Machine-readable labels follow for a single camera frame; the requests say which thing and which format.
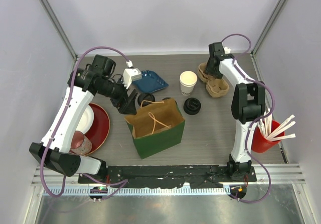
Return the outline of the stack of black lids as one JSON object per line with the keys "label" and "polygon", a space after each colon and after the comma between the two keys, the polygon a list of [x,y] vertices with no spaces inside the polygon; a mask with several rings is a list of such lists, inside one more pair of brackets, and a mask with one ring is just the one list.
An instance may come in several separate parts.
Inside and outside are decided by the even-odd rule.
{"label": "stack of black lids", "polygon": [[183,109],[189,115],[196,115],[201,109],[201,102],[194,97],[190,97],[184,102]]}

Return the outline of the white bowl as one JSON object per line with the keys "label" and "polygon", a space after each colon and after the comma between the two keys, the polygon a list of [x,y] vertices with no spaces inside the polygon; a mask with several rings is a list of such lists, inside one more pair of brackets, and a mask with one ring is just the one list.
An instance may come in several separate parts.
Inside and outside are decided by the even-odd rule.
{"label": "white bowl", "polygon": [[77,126],[77,131],[86,134],[94,121],[94,111],[91,106],[87,106]]}

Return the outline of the paper wrapped straw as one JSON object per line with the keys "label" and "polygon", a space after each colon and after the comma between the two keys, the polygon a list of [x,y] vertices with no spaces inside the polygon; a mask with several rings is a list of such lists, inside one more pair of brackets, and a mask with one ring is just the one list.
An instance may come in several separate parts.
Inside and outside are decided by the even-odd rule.
{"label": "paper wrapped straw", "polygon": [[296,137],[295,134],[290,134],[290,135],[272,138],[272,139],[270,139],[270,141],[275,142],[275,141],[281,141],[281,140],[291,139],[291,138],[295,138],[295,137]]}
{"label": "paper wrapped straw", "polygon": [[272,132],[272,115],[260,119],[258,126],[263,137],[268,139]]}
{"label": "paper wrapped straw", "polygon": [[291,115],[288,117],[283,123],[281,123],[271,134],[268,136],[268,138],[274,138],[277,135],[279,135],[281,132],[285,131],[288,129],[287,125],[290,124],[290,121],[295,118],[294,115]]}

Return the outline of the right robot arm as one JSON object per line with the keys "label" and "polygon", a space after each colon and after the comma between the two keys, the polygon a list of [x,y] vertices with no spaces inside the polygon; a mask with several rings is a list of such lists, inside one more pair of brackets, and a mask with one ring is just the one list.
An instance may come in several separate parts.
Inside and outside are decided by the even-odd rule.
{"label": "right robot arm", "polygon": [[207,75],[228,79],[234,88],[231,113],[236,121],[233,150],[227,162],[226,175],[241,181],[251,170],[251,146],[257,123],[253,121],[265,112],[265,88],[241,69],[235,57],[226,53],[221,42],[209,45]]}

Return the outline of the stack of white paper cups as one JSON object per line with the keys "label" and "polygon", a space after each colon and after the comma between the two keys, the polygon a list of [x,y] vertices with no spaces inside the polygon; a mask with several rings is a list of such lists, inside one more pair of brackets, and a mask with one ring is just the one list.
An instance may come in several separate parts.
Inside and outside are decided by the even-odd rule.
{"label": "stack of white paper cups", "polygon": [[198,77],[192,71],[184,71],[180,74],[180,88],[182,95],[190,95],[196,85]]}

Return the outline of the pink patterned cup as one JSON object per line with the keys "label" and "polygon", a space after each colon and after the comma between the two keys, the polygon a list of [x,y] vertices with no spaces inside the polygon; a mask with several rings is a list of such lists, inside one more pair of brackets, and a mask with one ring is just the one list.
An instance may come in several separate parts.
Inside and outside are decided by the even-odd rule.
{"label": "pink patterned cup", "polygon": [[77,154],[77,155],[87,155],[92,150],[92,143],[91,141],[81,132],[75,131],[70,151]]}

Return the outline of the red plate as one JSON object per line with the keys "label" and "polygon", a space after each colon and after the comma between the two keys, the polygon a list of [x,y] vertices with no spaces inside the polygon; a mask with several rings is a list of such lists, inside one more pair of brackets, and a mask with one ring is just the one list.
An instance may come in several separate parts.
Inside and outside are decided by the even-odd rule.
{"label": "red plate", "polygon": [[97,151],[105,143],[110,132],[110,118],[106,110],[95,103],[89,105],[94,112],[94,120],[89,131],[84,134],[92,144],[92,149],[87,156]]}

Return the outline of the stack of cardboard cup carriers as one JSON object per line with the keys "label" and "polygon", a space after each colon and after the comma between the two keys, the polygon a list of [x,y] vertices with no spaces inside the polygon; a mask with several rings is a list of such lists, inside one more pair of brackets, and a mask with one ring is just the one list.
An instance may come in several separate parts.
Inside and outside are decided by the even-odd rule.
{"label": "stack of cardboard cup carriers", "polygon": [[206,91],[212,98],[225,96],[229,91],[229,84],[224,79],[218,79],[205,73],[206,63],[198,66],[197,74],[199,79],[205,84]]}

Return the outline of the blue ceramic dish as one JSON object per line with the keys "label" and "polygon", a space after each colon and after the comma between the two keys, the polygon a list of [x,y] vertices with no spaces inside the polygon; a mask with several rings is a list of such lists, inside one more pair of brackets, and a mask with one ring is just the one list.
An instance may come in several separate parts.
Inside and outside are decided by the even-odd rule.
{"label": "blue ceramic dish", "polygon": [[154,71],[145,70],[141,72],[142,78],[132,84],[142,93],[153,93],[169,85]]}

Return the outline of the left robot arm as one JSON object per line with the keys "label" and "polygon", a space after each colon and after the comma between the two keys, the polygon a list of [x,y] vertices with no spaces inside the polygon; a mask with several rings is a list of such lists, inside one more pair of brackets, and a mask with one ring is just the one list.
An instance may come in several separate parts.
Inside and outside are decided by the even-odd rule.
{"label": "left robot arm", "polygon": [[75,69],[68,80],[63,103],[48,132],[39,143],[31,143],[29,152],[41,164],[64,176],[89,174],[95,183],[102,183],[107,176],[105,161],[94,157],[71,154],[71,144],[81,117],[96,94],[110,98],[118,112],[135,115],[136,90],[128,94],[130,85],[141,79],[141,71],[127,61],[127,68],[119,80],[111,75],[115,62],[96,55],[92,64]]}

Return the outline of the red cup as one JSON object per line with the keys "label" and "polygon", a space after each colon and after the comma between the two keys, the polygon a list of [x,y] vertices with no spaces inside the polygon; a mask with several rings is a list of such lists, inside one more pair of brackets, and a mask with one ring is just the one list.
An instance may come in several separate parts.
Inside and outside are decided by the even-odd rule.
{"label": "red cup", "polygon": [[267,150],[269,150],[271,147],[278,144],[279,142],[280,140],[278,141],[267,140],[261,132],[260,124],[258,124],[254,131],[251,150],[256,153],[264,153]]}

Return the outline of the green paper bag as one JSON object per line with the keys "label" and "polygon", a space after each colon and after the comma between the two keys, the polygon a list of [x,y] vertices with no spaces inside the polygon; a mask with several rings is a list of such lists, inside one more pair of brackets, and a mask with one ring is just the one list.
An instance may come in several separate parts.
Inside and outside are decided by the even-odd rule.
{"label": "green paper bag", "polygon": [[125,116],[134,146],[141,159],[179,144],[185,119],[174,99],[140,107],[136,115]]}

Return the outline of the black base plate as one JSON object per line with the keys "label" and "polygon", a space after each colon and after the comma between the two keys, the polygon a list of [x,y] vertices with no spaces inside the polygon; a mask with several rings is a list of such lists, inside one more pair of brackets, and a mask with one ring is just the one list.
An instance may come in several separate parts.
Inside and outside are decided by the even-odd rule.
{"label": "black base plate", "polygon": [[173,189],[189,183],[192,189],[221,187],[223,182],[256,182],[253,167],[246,174],[230,175],[226,166],[220,165],[143,165],[108,166],[101,174],[79,176],[81,184],[94,183],[92,178],[108,184],[127,180],[125,188]]}

